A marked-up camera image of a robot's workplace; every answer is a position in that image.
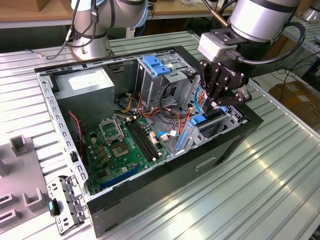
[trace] blue tab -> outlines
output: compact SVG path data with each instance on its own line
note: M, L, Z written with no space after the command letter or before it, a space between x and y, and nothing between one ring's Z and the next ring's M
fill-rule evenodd
M193 125L197 125L197 121L193 118L190 119L190 122L193 124Z
M196 122L196 124L202 123L206 120L206 118L202 114L195 115L191 118L191 122L193 123L193 120Z
M155 56L144 56L142 58L143 62L148 66L148 68L156 76L161 76L171 73L169 68L166 68L162 62Z
M54 209L54 205L52 204L52 201L49 202L49 210Z
M179 151L179 149L181 148L181 145L183 144L183 142L184 142L184 140L186 138L186 135L187 135L187 132L184 131L178 146L175 148L177 151Z
M220 109L221 109L222 111L224 111L225 113L228 111L228 108L227 108L226 106L221 106Z

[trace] motherboard chip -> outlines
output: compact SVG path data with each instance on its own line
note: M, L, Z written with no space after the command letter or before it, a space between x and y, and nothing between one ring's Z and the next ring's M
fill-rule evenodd
M120 158L129 153L127 145L121 141L111 146L112 152L116 158Z
M98 175L99 178L102 179L102 178L104 178L105 176L107 176L108 174L107 174L106 171L101 171L101 172L98 172L97 175Z

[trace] robotic arm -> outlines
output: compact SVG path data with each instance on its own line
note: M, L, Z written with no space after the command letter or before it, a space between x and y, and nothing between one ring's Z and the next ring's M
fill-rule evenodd
M202 34L198 50L207 58L199 62L200 85L206 91L202 109L243 104L251 99L246 84L255 66L280 61L303 43L303 25L290 22L299 0L238 0L228 24L203 0L226 28ZM73 53L80 60L111 54L108 28L140 27L147 20L148 0L72 0L75 11ZM286 54L261 60L281 31L300 30L296 46Z
M216 105L238 105L250 100L246 84L254 68L280 61L301 46L305 28L300 23L290 22L299 2L238 0L230 25L202 34L198 50L208 59L199 61L200 84L207 96L202 107L205 112ZM289 26L300 30L296 46L282 56L261 60L281 31Z
M72 51L80 60L110 56L107 29L141 27L148 16L148 0L72 0L71 7L76 11Z

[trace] connector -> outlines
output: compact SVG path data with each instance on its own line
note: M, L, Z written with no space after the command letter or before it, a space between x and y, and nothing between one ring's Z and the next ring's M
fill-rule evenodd
M37 52L36 55L37 55L38 58L45 59L45 60L48 59L48 57L46 55L43 55L42 53L38 53Z
M99 13L97 8L91 8L91 21L93 24L99 23Z

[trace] aluminum table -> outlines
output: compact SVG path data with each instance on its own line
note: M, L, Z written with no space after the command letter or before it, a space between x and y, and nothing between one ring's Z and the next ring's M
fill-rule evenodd
M116 54L181 45L197 59L199 38L187 32L110 41ZM54 55L59 47L38 50ZM54 61L20 51L0 54L0 144L31 137L46 182L70 173L33 68ZM308 239L320 224L320 136L253 82L247 105L264 122L232 156L99 239ZM95 238L90 221L60 237L46 212L0 239Z

